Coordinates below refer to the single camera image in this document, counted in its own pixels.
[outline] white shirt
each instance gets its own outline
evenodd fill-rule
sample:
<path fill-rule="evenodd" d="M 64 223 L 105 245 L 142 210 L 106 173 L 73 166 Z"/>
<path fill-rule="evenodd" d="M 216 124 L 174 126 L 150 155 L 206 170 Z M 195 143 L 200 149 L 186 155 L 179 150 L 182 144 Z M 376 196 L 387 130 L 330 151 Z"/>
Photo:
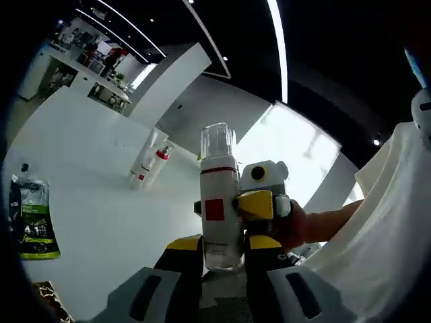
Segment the white shirt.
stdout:
<path fill-rule="evenodd" d="M 431 151 L 414 124 L 398 124 L 356 180 L 364 201 L 303 265 L 339 289 L 361 322 L 403 301 L 431 249 Z"/>

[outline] hand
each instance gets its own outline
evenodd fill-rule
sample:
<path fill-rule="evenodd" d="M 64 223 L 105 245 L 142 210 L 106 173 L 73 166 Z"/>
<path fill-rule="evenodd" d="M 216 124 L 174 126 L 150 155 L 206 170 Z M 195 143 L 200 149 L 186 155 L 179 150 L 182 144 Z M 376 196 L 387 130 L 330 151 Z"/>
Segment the hand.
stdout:
<path fill-rule="evenodd" d="M 295 200 L 291 202 L 293 214 L 274 220 L 272 230 L 267 234 L 281 244 L 284 252 L 289 252 L 306 241 L 307 214 Z"/>

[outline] white pillar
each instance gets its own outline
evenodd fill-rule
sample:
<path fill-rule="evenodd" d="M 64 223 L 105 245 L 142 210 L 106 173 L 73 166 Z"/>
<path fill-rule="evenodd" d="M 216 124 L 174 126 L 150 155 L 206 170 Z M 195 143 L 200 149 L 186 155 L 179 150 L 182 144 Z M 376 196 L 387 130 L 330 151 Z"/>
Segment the white pillar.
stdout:
<path fill-rule="evenodd" d="M 199 43 L 170 53 L 142 81 L 124 112 L 152 128 L 175 99 L 198 77 L 211 60 Z"/>

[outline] robot eye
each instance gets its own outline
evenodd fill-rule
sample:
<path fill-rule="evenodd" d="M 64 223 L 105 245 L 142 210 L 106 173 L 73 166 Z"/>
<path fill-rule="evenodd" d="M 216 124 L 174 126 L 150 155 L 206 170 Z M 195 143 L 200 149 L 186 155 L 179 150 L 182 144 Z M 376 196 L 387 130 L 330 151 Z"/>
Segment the robot eye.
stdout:
<path fill-rule="evenodd" d="M 426 102 L 420 105 L 420 110 L 421 111 L 428 111 L 431 110 L 431 102 Z"/>
<path fill-rule="evenodd" d="M 265 175 L 265 168 L 256 166 L 251 170 L 251 178 L 253 180 L 261 180 Z"/>

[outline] bottle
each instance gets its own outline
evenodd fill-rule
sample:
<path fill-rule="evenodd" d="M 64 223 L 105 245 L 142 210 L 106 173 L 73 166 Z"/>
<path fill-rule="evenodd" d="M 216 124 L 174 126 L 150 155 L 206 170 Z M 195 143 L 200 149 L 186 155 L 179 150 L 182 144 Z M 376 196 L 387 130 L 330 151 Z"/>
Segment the bottle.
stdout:
<path fill-rule="evenodd" d="M 148 136 L 146 142 L 143 144 L 141 151 L 138 153 L 135 162 L 133 163 L 130 173 L 131 177 L 134 178 L 136 174 L 138 174 L 141 170 L 142 161 L 145 159 L 147 155 L 150 154 L 150 149 L 153 147 L 156 142 L 158 136 L 158 132 L 156 128 L 153 128 Z"/>
<path fill-rule="evenodd" d="M 234 131 L 226 123 L 201 133 L 201 205 L 205 266 L 211 271 L 242 266 L 244 230 L 232 201 L 240 194 L 238 164 L 232 155 Z"/>
<path fill-rule="evenodd" d="M 136 174 L 131 179 L 131 188 L 133 190 L 140 190 L 142 188 L 145 179 L 151 172 L 151 168 L 154 164 L 154 161 L 155 158 L 153 154 L 150 154 L 149 156 L 144 158 L 141 166 L 139 167 L 139 169 L 136 170 Z"/>
<path fill-rule="evenodd" d="M 154 156 L 155 160 L 152 165 L 151 172 L 147 175 L 147 178 L 143 183 L 143 189 L 147 189 L 153 184 L 153 181 L 156 179 L 160 170 L 162 170 L 164 164 L 168 161 L 173 150 L 174 147 L 171 145 L 165 145 L 162 149 L 157 150 Z"/>

